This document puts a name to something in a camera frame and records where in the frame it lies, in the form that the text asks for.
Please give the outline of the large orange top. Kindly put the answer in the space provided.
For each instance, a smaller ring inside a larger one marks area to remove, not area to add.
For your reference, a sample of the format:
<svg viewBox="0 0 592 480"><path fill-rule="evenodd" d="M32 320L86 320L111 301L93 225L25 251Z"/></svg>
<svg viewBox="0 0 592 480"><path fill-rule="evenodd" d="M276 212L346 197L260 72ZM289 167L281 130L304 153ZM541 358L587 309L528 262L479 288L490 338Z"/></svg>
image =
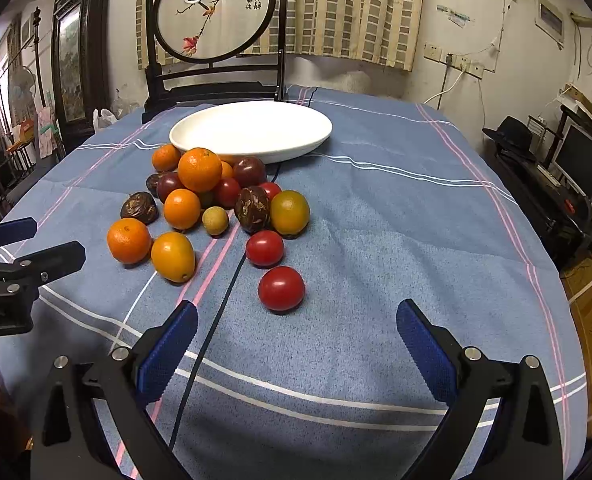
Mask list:
<svg viewBox="0 0 592 480"><path fill-rule="evenodd" d="M221 179L221 160L207 148L192 148L181 156L177 173L182 184L190 191L209 192Z"/></svg>

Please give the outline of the black hat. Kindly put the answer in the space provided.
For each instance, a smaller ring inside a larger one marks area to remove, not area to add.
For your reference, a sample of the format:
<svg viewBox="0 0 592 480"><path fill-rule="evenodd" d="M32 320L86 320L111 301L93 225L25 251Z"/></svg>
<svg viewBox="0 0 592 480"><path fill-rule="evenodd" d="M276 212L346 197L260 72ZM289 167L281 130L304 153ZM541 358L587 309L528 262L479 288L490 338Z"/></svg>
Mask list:
<svg viewBox="0 0 592 480"><path fill-rule="evenodd" d="M532 133L520 120L506 116L497 129L483 128L482 133L506 150L530 153Z"/></svg>

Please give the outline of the yellow-green tomato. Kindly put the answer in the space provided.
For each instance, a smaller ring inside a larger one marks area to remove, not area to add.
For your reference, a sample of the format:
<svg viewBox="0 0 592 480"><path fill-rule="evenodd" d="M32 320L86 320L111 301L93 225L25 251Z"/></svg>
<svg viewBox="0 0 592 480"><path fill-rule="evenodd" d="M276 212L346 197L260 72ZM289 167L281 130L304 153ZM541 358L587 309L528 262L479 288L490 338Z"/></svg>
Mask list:
<svg viewBox="0 0 592 480"><path fill-rule="evenodd" d="M287 190L276 194L270 203L270 220L282 236L298 236L310 220L310 208L305 196Z"/></svg>

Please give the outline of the orange mandarin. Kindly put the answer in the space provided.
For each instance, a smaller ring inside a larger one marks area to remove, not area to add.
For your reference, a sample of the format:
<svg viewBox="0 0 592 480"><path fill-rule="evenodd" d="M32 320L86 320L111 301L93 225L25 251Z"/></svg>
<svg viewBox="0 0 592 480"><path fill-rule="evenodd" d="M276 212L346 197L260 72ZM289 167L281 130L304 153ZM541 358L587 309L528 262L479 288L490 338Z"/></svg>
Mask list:
<svg viewBox="0 0 592 480"><path fill-rule="evenodd" d="M107 232L106 242L112 256L125 266L144 260L153 244L147 226L133 218L114 222Z"/></svg>
<svg viewBox="0 0 592 480"><path fill-rule="evenodd" d="M164 203L164 216L174 229L185 231L191 229L200 218L200 199L186 188L172 191Z"/></svg>

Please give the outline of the yellow-orange citrus front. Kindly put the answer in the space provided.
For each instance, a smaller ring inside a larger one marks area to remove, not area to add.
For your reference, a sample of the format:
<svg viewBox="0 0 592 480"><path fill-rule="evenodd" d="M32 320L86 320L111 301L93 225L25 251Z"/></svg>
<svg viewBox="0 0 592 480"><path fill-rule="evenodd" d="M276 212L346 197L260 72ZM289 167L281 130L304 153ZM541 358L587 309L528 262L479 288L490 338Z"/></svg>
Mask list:
<svg viewBox="0 0 592 480"><path fill-rule="evenodd" d="M196 259L191 242L181 233L167 232L154 240L151 259L166 280L181 284L192 278Z"/></svg>

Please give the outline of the small yellow-green longan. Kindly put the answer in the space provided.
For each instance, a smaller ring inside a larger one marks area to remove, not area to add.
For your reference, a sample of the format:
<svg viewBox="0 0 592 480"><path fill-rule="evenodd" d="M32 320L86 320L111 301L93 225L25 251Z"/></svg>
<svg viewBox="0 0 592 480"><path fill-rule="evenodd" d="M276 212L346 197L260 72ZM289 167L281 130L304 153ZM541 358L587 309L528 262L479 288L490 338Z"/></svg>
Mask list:
<svg viewBox="0 0 592 480"><path fill-rule="evenodd" d="M229 215L219 206L211 206L204 211L202 223L205 231L212 237L218 237L229 229Z"/></svg>

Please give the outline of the dark framed painting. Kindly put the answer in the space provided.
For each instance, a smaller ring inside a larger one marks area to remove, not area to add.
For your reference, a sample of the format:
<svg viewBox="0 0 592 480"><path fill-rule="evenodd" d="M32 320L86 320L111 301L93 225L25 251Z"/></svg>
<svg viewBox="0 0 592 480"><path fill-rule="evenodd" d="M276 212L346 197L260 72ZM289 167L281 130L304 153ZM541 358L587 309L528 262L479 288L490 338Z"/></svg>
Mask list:
<svg viewBox="0 0 592 480"><path fill-rule="evenodd" d="M94 133L93 113L110 106L107 15L108 0L54 0L55 116L69 151Z"/></svg>

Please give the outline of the wall power strip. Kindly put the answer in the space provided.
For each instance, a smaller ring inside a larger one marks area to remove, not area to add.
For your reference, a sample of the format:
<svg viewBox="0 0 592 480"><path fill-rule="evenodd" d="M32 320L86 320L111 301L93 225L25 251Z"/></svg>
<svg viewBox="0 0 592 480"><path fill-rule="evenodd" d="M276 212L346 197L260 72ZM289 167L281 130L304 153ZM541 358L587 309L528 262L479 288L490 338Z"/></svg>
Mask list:
<svg viewBox="0 0 592 480"><path fill-rule="evenodd" d="M477 79L482 79L485 73L484 64L474 61L464 54L449 52L443 47L439 47L437 44L432 44L431 42L424 44L423 56L426 60L450 66Z"/></svg>

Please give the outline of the small red tomato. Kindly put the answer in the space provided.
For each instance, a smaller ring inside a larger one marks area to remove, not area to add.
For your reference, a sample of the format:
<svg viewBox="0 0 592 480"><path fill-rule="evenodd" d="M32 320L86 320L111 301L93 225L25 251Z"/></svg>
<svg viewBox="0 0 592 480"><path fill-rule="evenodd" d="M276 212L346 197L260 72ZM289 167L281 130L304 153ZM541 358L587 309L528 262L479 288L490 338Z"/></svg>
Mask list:
<svg viewBox="0 0 592 480"><path fill-rule="evenodd" d="M268 200L273 200L275 196L282 192L279 185L277 185L275 182L264 182L261 183L259 187L262 188L264 192L267 194Z"/></svg>

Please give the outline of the wrinkled passion fruit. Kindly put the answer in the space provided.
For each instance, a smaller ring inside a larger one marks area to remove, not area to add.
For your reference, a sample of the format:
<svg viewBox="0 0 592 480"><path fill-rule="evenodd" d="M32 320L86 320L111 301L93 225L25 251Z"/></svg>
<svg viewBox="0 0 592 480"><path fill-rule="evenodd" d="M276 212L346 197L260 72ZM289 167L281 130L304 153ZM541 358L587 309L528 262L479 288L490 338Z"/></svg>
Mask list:
<svg viewBox="0 0 592 480"><path fill-rule="evenodd" d="M121 219L136 219L146 226L159 217L158 208L150 192L136 192L131 194L120 208Z"/></svg>
<svg viewBox="0 0 592 480"><path fill-rule="evenodd" d="M248 234L264 230L270 224L270 200L260 186L242 188L234 205L234 214Z"/></svg>

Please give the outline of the dark purple tomato left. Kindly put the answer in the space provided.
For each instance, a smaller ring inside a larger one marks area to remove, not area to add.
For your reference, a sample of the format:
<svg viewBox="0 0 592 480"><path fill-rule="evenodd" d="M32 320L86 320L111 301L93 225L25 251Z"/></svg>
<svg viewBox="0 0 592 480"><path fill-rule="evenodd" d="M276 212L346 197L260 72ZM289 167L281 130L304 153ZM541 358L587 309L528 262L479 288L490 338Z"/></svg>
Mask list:
<svg viewBox="0 0 592 480"><path fill-rule="evenodd" d="M156 185L158 199L162 203L165 203L167 197L179 188L184 188L184 185L176 172L166 172L166 174L162 174Z"/></svg>

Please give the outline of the computer monitor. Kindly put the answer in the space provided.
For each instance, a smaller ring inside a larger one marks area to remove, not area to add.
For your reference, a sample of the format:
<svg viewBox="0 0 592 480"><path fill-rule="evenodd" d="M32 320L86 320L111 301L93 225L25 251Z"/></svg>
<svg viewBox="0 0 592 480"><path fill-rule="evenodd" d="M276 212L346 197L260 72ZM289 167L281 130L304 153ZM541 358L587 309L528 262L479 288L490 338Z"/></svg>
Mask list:
<svg viewBox="0 0 592 480"><path fill-rule="evenodd" d="M592 196L592 135L571 119L566 120L553 166L578 192Z"/></svg>

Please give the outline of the white round plate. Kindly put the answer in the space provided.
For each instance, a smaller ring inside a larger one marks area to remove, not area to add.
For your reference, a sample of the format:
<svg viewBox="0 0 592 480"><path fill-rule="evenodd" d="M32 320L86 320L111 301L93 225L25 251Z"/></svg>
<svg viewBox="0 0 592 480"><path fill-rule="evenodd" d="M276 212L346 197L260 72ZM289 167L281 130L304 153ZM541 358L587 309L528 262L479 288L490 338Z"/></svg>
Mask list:
<svg viewBox="0 0 592 480"><path fill-rule="evenodd" d="M247 101L210 106L180 119L169 141L182 151L208 148L227 162L255 156L264 164L304 156L330 137L333 123L312 108Z"/></svg>

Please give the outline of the small orange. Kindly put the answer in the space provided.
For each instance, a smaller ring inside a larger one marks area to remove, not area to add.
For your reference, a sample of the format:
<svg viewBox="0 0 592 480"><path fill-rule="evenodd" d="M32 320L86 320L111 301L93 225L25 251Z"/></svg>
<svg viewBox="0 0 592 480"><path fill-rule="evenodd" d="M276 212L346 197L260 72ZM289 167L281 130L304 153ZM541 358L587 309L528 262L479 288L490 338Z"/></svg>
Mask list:
<svg viewBox="0 0 592 480"><path fill-rule="evenodd" d="M222 167L221 177L230 178L233 176L233 168L230 164L228 164L227 162L222 162L221 167Z"/></svg>
<svg viewBox="0 0 592 480"><path fill-rule="evenodd" d="M177 169L181 152L172 144L165 144L153 152L151 162L157 172L168 172Z"/></svg>

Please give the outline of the dark passion fruit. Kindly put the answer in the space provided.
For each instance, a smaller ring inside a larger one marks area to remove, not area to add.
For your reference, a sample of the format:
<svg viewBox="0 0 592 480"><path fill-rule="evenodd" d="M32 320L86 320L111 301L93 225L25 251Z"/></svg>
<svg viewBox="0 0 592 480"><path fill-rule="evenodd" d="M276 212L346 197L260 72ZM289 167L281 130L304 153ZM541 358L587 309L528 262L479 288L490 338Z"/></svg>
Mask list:
<svg viewBox="0 0 592 480"><path fill-rule="evenodd" d="M158 197L157 187L161 176L162 174L159 172L157 174L150 174L145 181L147 191L150 192L155 198Z"/></svg>

